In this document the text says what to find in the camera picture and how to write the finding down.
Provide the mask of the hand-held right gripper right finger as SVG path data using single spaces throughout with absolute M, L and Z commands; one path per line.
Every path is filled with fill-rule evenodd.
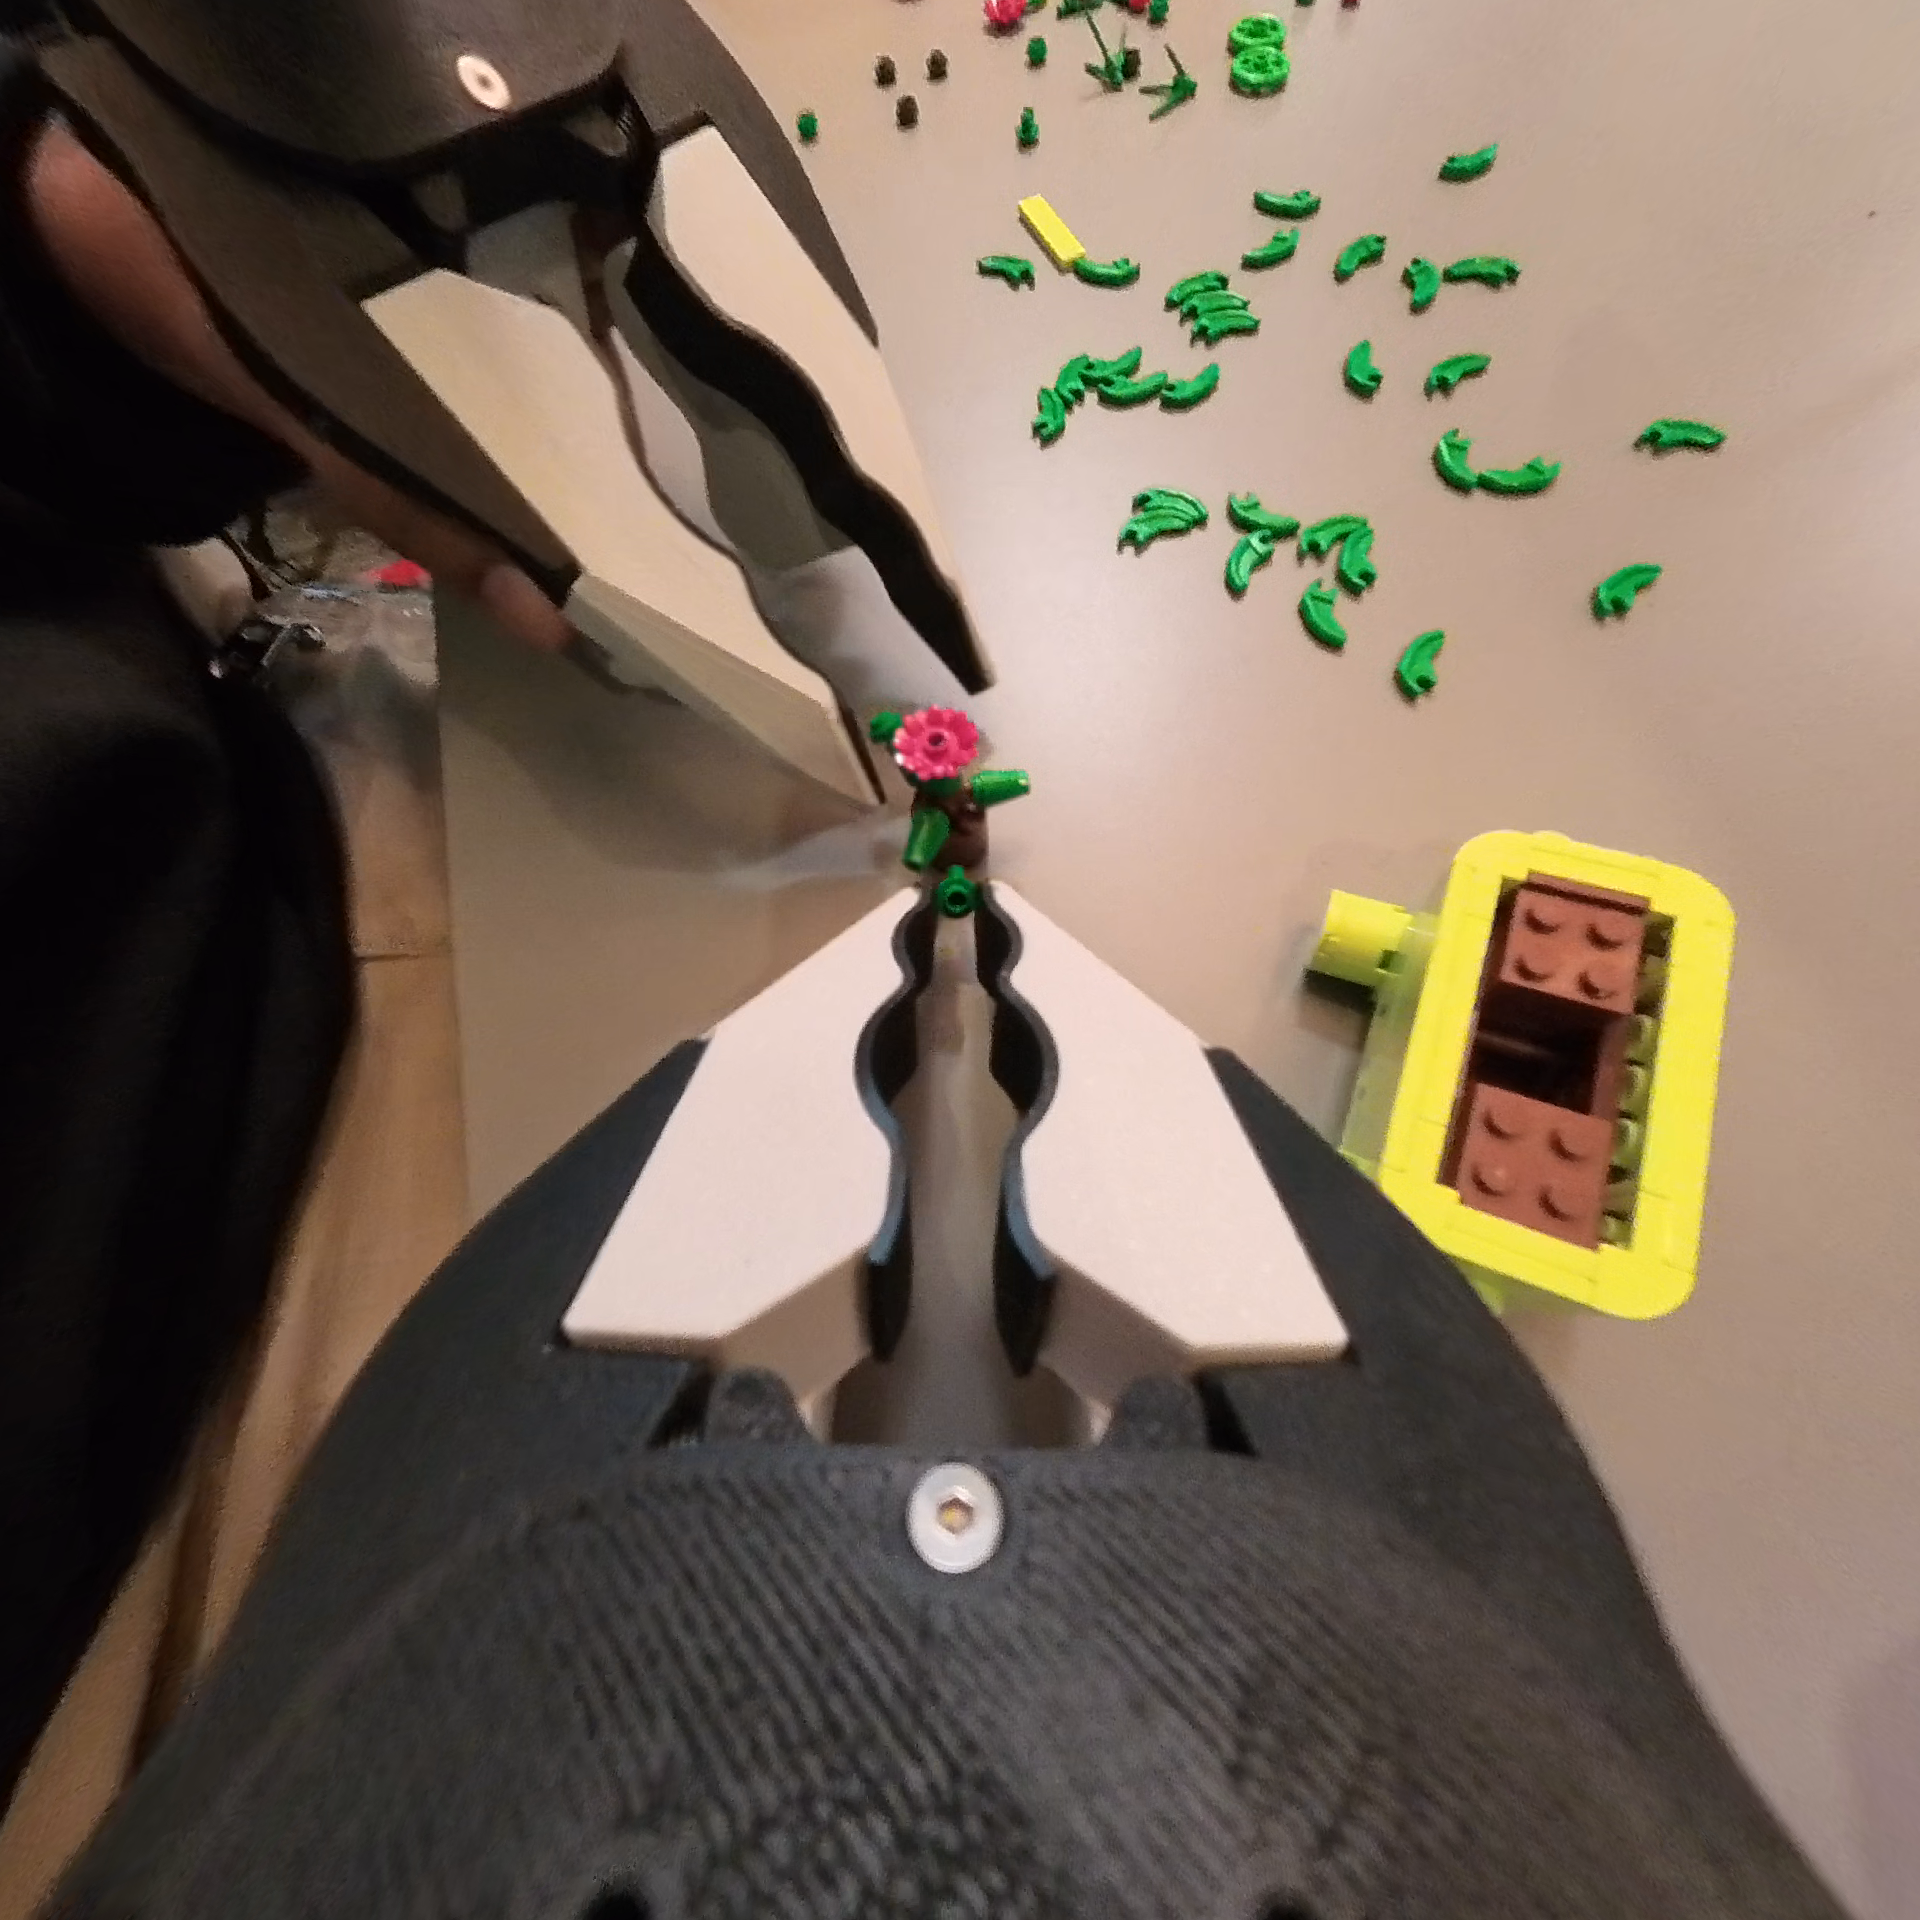
M 1011 886 L 974 929 L 1017 1115 L 993 1256 L 1011 1372 L 1106 1423 L 1139 1379 L 1338 1360 L 1342 1317 L 1197 1035 Z

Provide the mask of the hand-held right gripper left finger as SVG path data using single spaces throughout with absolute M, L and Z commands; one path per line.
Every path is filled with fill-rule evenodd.
M 775 1372 L 807 1426 L 910 1306 L 910 1159 L 937 903 L 901 889 L 720 1020 L 566 1309 L 573 1350 Z

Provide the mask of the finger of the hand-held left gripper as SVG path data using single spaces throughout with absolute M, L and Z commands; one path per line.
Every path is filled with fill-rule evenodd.
M 535 290 L 434 269 L 363 309 L 572 552 L 566 616 L 589 674 L 669 694 L 786 775 L 876 806 L 845 702 L 762 606 L 775 576 L 845 539 L 758 420 L 646 327 L 627 343 L 622 293 L 603 321 L 583 306 L 554 266 Z
M 941 669 L 987 691 L 995 667 L 881 348 L 715 123 L 651 159 L 622 280 L 642 324 L 779 447 L 814 516 L 866 554 Z

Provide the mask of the pink toy brick flower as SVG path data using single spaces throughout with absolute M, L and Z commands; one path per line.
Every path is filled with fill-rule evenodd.
M 868 742 L 910 786 L 901 866 L 915 874 L 979 870 L 989 854 L 989 809 L 1030 795 L 1025 770 L 979 763 L 979 728 L 959 710 L 879 710 Z

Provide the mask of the person's left hand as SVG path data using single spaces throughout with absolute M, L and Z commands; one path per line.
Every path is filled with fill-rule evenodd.
M 216 331 L 162 228 L 61 121 L 35 131 L 21 195 L 56 278 L 91 321 L 105 324 L 116 345 L 197 402 L 245 420 L 292 454 L 328 507 L 398 554 L 423 566 L 434 585 L 486 606 L 501 631 L 529 647 L 569 647 L 572 624 L 533 578 L 471 530 L 353 467 L 254 381 Z

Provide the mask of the scattered green toy leaves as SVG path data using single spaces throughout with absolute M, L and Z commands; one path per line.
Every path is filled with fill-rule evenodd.
M 1497 144 L 1490 139 L 1465 152 L 1449 152 L 1436 167 L 1440 184 L 1476 184 L 1492 172 L 1497 159 Z M 1239 269 L 1276 269 L 1298 252 L 1303 218 L 1319 213 L 1319 195 L 1312 188 L 1297 194 L 1254 194 L 1254 208 L 1281 224 L 1274 234 L 1239 255 Z M 1334 280 L 1345 283 L 1358 272 L 1375 269 L 1385 262 L 1385 234 L 1369 232 L 1353 238 L 1334 257 Z M 1038 283 L 1038 269 L 1025 255 L 993 252 L 976 257 L 976 275 L 995 278 L 1011 290 L 1030 290 Z M 1405 266 L 1402 283 L 1411 293 L 1411 309 L 1424 312 L 1436 293 L 1449 283 L 1483 283 L 1483 286 L 1509 286 L 1520 275 L 1517 262 L 1496 252 L 1476 252 L 1452 257 L 1446 266 L 1416 255 Z M 1139 266 L 1133 257 L 1083 257 L 1072 272 L 1074 280 L 1086 286 L 1119 290 L 1139 280 Z M 1250 309 L 1246 297 L 1238 293 L 1230 275 L 1221 269 L 1207 269 L 1197 275 L 1177 278 L 1166 293 L 1163 306 L 1189 327 L 1189 345 L 1214 345 L 1217 340 L 1254 336 L 1256 312 Z M 1129 405 L 1157 405 L 1159 410 L 1189 410 L 1217 392 L 1217 363 L 1205 363 L 1197 373 L 1176 380 L 1166 368 L 1139 373 L 1141 348 L 1123 348 L 1116 356 L 1072 356 L 1052 381 L 1038 389 L 1035 417 L 1027 423 L 1035 445 L 1058 445 L 1072 415 L 1086 397 L 1098 397 L 1111 407 Z M 1479 380 L 1492 368 L 1490 354 L 1452 354 L 1432 363 L 1424 376 L 1424 397 L 1449 397 L 1465 380 Z M 1382 389 L 1382 367 L 1371 356 L 1371 343 L 1360 340 L 1342 360 L 1342 386 L 1354 397 L 1375 397 Z M 1633 439 L 1633 452 L 1646 454 L 1678 454 L 1678 452 L 1717 452 L 1727 445 L 1727 432 L 1715 420 L 1697 417 L 1651 417 Z M 1539 497 L 1546 492 L 1564 463 L 1546 460 L 1544 454 L 1514 463 L 1514 467 L 1476 467 L 1471 445 L 1456 427 L 1442 432 L 1432 445 L 1432 474 L 1452 492 L 1485 492 L 1485 497 Z M 1233 530 L 1233 545 L 1224 563 L 1224 589 L 1239 597 L 1254 576 L 1276 560 L 1283 541 L 1297 545 L 1298 563 L 1329 566 L 1329 578 L 1312 576 L 1298 593 L 1298 624 L 1308 640 L 1316 640 L 1329 654 L 1342 654 L 1349 647 L 1349 626 L 1338 615 L 1342 597 L 1360 597 L 1379 585 L 1379 560 L 1375 541 L 1379 530 L 1369 516 L 1354 512 L 1332 512 L 1319 520 L 1297 520 L 1270 511 L 1256 492 L 1229 492 L 1224 502 L 1229 525 Z M 1212 520 L 1207 502 L 1194 492 L 1176 488 L 1141 488 L 1129 499 L 1129 516 L 1116 531 L 1119 552 L 1147 552 L 1163 539 L 1184 539 L 1205 530 Z M 1639 593 L 1661 578 L 1658 563 L 1633 563 L 1618 566 L 1599 578 L 1593 589 L 1593 616 L 1613 622 L 1625 616 Z M 1395 686 L 1405 702 L 1419 702 L 1436 690 L 1436 664 L 1442 655 L 1446 638 L 1442 631 L 1416 632 L 1405 644 L 1402 655 L 1395 661 Z

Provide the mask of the pile of small mixed toy pieces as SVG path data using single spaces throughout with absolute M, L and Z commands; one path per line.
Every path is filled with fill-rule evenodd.
M 1129 40 L 1133 22 L 1147 29 L 1166 29 L 1168 3 L 979 3 L 979 22 L 989 40 L 1011 44 L 1030 21 L 1052 15 L 1055 22 L 1079 21 L 1089 34 L 1089 50 L 1098 58 L 1079 65 L 1079 75 L 1098 88 L 1101 97 L 1119 97 L 1137 90 L 1139 100 L 1151 100 L 1147 121 L 1157 123 L 1166 115 L 1184 109 L 1197 96 L 1197 75 L 1177 58 L 1172 45 L 1163 45 L 1166 75 L 1141 80 L 1141 56 L 1148 44 Z M 1048 65 L 1052 44 L 1038 29 L 1025 29 L 1021 40 L 1021 71 L 1041 71 Z M 1224 35 L 1224 58 L 1229 58 L 1229 90 L 1243 100 L 1266 100 L 1276 97 L 1292 71 L 1289 45 L 1285 45 L 1285 21 L 1276 14 L 1239 14 L 1229 22 Z M 950 58 L 942 50 L 923 53 L 923 85 L 941 85 L 950 75 Z M 870 80 L 879 90 L 892 96 L 892 115 L 901 131 L 920 123 L 920 97 L 897 90 L 901 62 L 895 56 L 870 58 Z M 816 109 L 797 109 L 790 115 L 790 129 L 800 148 L 814 148 L 821 136 L 821 121 Z M 1015 148 L 1030 152 L 1041 139 L 1041 117 L 1030 100 L 1021 100 L 1017 123 L 1015 123 Z

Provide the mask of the lime green toy brick pot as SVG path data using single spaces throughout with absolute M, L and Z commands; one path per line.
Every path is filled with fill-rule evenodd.
M 1695 1288 L 1737 919 L 1701 874 L 1490 828 L 1436 907 L 1332 890 L 1369 994 L 1345 1159 L 1485 1306 L 1646 1324 Z

